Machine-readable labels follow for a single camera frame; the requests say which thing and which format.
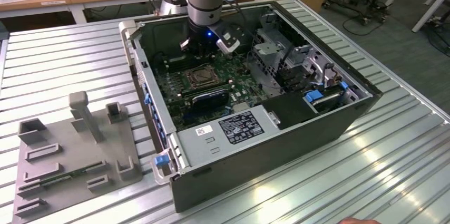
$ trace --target power supply label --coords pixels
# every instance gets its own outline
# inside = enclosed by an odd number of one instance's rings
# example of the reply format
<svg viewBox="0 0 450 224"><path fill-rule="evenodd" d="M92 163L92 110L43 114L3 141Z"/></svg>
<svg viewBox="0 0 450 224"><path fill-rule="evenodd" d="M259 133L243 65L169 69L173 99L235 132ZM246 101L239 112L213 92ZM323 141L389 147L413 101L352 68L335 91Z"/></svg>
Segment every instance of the power supply label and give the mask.
<svg viewBox="0 0 450 224"><path fill-rule="evenodd" d="M250 111L219 121L219 125L231 144L238 144L265 133Z"/></svg>

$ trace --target green circuit board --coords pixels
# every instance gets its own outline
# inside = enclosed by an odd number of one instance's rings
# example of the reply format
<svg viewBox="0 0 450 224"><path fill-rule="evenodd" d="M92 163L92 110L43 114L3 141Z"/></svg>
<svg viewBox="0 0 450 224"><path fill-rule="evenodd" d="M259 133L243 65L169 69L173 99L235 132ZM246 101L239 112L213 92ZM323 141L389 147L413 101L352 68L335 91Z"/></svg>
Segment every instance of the green circuit board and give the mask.
<svg viewBox="0 0 450 224"><path fill-rule="evenodd" d="M173 73L155 70L155 78L179 131L233 114L238 104L253 107L269 98L246 67L246 55L218 53L191 69ZM218 90L229 91L227 104L193 114L193 98Z"/></svg>

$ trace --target gray floor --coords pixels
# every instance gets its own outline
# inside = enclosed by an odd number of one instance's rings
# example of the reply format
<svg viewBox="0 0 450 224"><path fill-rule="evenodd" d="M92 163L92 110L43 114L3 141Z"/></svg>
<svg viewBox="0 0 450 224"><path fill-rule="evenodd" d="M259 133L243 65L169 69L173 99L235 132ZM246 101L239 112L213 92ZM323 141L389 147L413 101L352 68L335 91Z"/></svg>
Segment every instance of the gray floor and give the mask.
<svg viewBox="0 0 450 224"><path fill-rule="evenodd" d="M368 36L346 32L342 22L356 15L339 6L323 9L321 15L366 51L394 71L396 74L450 113L450 57L446 57L429 43L425 33L413 33L412 28L428 10L426 0L396 0L390 7L390 16L384 26ZM441 6L437 15L448 11ZM366 33L378 23L362 26L348 23L356 33Z"/></svg>

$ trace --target slotted metal surface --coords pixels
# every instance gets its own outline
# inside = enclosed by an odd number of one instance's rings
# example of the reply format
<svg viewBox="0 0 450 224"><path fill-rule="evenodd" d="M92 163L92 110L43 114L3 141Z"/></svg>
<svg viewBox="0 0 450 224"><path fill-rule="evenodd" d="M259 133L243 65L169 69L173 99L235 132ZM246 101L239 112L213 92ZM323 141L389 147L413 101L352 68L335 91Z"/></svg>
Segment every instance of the slotted metal surface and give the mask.
<svg viewBox="0 0 450 224"><path fill-rule="evenodd" d="M90 109L127 105L143 180L36 223L382 223L450 221L448 115L295 0L279 0L317 36L385 92L342 137L183 213L149 165L150 141L127 69L118 21L14 33L0 89L0 223L12 218L19 121L71 117L66 95L86 90Z"/></svg>

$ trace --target white label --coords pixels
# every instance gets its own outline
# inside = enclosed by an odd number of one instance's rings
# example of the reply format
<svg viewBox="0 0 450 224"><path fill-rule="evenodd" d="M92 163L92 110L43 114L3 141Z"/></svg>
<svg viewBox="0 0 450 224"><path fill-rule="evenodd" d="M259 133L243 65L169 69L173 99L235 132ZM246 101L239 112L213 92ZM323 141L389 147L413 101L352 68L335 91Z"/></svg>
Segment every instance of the white label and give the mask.
<svg viewBox="0 0 450 224"><path fill-rule="evenodd" d="M51 5L51 4L66 4L66 1L48 1L48 2L42 2L42 5Z"/></svg>
<svg viewBox="0 0 450 224"><path fill-rule="evenodd" d="M213 127L210 125L207 125L207 126L205 126L202 128L195 129L195 131L197 131L197 135L201 136L201 135L203 135L206 133L211 133L213 132Z"/></svg>

